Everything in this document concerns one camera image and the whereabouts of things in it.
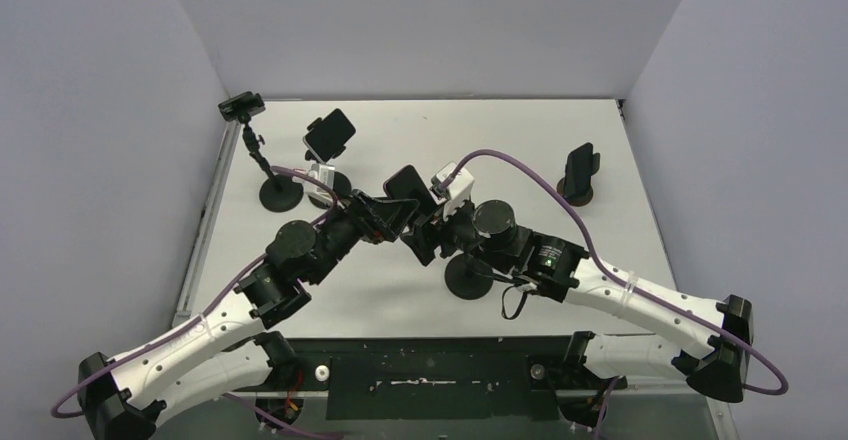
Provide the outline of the purple-edged black smartphone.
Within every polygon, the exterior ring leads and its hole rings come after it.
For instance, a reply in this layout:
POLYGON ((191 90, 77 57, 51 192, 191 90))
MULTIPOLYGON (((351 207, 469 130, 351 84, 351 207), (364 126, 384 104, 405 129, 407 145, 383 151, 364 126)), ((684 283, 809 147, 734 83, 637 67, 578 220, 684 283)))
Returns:
POLYGON ((413 165, 405 165, 383 184, 384 193, 393 200, 414 199, 420 215, 431 215, 438 208, 431 191, 413 165))

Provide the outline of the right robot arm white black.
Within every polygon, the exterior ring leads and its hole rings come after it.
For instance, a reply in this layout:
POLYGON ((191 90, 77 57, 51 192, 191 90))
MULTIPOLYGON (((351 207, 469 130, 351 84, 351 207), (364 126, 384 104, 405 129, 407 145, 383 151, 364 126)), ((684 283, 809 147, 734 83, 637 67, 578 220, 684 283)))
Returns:
POLYGON ((635 336, 580 333, 562 360, 565 379, 577 387, 616 376, 683 380, 719 401, 744 397, 753 337, 749 300, 690 296, 595 263, 564 239, 517 224, 512 207, 490 200, 466 203, 446 217, 436 211, 412 221, 402 241, 427 265, 437 255, 461 252, 474 266, 509 276, 528 295, 583 306, 642 328, 635 336), (727 339, 732 334, 743 345, 727 339))

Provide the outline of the brown wooden round phone stand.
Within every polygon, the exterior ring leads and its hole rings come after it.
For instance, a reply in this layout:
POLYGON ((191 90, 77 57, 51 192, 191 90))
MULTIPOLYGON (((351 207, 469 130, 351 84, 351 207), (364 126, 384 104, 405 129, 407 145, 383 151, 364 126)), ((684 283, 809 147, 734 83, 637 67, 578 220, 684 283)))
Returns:
POLYGON ((588 205, 594 197, 594 189, 591 185, 587 188, 577 191, 571 191, 569 188, 570 182, 565 178, 561 178, 556 185, 556 191, 559 196, 573 207, 583 207, 588 205))

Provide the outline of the dark blue-edged smartphone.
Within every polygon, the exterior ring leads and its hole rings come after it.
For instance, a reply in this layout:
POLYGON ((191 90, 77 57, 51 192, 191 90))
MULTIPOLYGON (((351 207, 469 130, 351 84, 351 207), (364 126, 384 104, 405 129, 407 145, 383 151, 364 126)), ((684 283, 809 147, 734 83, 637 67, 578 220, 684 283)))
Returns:
POLYGON ((600 154, 591 142, 587 142, 569 153, 564 177, 570 182, 571 191, 582 190, 592 186, 592 177, 599 169, 600 154))

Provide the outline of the black round-base phone stand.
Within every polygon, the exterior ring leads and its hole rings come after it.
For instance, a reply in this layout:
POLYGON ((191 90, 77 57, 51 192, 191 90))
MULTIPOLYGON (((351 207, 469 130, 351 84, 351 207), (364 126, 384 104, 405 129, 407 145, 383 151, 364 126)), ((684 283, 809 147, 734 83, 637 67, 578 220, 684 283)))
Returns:
POLYGON ((492 270, 467 254, 450 259, 443 277, 449 292, 462 300, 481 299, 494 284, 492 270))

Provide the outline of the black smartphone white edge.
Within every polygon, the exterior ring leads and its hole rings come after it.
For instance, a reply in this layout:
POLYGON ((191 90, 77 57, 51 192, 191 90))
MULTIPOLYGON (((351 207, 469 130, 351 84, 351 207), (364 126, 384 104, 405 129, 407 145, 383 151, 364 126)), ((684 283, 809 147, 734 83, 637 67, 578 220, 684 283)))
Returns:
POLYGON ((307 127, 303 137, 305 160, 327 164, 340 156, 346 143, 355 135, 356 128, 341 109, 334 109, 307 127))

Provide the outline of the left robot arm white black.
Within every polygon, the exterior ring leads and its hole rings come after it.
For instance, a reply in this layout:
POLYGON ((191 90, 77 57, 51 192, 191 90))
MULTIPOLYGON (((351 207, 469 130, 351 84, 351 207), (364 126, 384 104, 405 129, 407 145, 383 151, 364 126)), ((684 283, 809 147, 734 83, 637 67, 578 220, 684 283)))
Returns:
POLYGON ((283 224, 264 254, 201 313, 166 334, 113 357, 79 365, 78 403, 96 439, 147 439, 163 410, 159 395, 220 352, 292 317, 321 283, 365 241, 394 242, 415 216, 415 199, 372 198, 354 190, 312 224, 283 224))

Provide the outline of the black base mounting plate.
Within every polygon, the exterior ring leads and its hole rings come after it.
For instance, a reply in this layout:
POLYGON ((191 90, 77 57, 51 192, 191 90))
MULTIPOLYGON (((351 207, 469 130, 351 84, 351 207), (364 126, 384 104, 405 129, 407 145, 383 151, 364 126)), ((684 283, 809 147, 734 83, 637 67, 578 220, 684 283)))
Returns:
POLYGON ((576 336, 292 339, 293 359, 254 392, 325 398, 328 420, 559 419, 589 412, 609 375, 576 336))

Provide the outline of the tall black tripod phone stand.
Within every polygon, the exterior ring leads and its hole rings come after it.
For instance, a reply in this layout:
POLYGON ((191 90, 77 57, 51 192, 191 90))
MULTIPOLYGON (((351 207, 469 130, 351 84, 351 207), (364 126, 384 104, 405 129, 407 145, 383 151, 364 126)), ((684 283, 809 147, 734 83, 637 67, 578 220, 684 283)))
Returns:
POLYGON ((261 205, 274 213, 294 209, 303 198, 303 187, 295 183, 290 177, 273 172, 271 164, 260 151, 263 141, 249 125, 251 117, 243 115, 238 121, 243 125, 242 139, 249 156, 258 164, 260 170, 266 176, 258 194, 261 205))

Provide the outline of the aluminium frame rail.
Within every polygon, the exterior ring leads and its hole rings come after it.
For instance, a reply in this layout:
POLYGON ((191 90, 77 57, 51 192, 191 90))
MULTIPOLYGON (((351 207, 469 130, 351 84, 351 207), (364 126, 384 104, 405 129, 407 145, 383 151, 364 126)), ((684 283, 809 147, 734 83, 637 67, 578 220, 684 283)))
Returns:
POLYGON ((203 203, 191 255, 177 300, 176 311, 171 322, 172 329, 169 333, 176 331, 192 317, 198 283, 202 276, 202 268, 210 242, 209 238, 214 231, 232 158, 237 145, 240 143, 240 132, 241 127, 237 124, 230 124, 224 129, 224 136, 214 166, 211 184, 203 203))

